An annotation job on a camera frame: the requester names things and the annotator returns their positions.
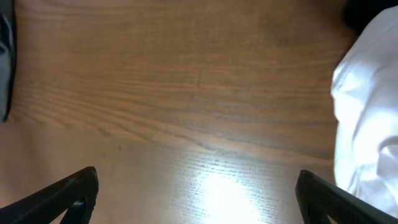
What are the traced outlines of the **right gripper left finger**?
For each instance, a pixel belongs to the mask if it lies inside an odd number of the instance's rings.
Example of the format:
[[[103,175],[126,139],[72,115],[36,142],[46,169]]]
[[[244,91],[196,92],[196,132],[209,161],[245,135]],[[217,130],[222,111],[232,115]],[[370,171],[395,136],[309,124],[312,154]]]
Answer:
[[[96,205],[99,180],[93,166],[1,209],[1,223],[89,223]]]

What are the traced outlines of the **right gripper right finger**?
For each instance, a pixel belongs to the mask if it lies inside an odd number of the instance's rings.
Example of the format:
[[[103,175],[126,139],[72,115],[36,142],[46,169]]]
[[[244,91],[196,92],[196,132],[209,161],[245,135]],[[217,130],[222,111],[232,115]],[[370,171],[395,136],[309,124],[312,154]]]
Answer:
[[[397,224],[397,219],[325,181],[301,170],[295,195],[305,224]]]

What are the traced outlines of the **white t-shirt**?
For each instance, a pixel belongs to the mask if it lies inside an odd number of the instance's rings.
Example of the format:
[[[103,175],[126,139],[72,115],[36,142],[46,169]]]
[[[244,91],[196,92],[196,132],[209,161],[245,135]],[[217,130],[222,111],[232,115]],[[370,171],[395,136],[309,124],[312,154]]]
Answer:
[[[336,185],[397,216],[397,7],[364,28],[333,72]]]

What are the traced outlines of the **khaki green shorts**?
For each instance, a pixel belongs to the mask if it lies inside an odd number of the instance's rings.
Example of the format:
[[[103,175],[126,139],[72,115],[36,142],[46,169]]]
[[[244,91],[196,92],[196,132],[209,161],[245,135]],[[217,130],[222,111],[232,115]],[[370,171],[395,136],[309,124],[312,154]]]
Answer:
[[[17,62],[17,29],[14,0],[1,0],[1,122],[11,109]]]

